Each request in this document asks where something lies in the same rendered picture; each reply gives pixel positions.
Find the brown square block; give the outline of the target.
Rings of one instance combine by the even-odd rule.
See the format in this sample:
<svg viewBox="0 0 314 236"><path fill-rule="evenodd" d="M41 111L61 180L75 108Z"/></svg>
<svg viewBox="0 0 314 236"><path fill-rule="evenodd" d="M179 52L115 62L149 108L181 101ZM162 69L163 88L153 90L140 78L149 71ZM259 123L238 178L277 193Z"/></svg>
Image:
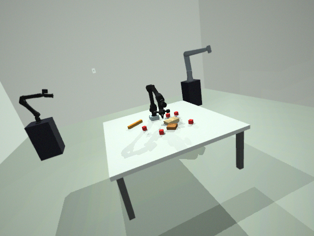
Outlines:
<svg viewBox="0 0 314 236"><path fill-rule="evenodd" d="M169 123L166 127L167 130L176 130L178 123Z"/></svg>

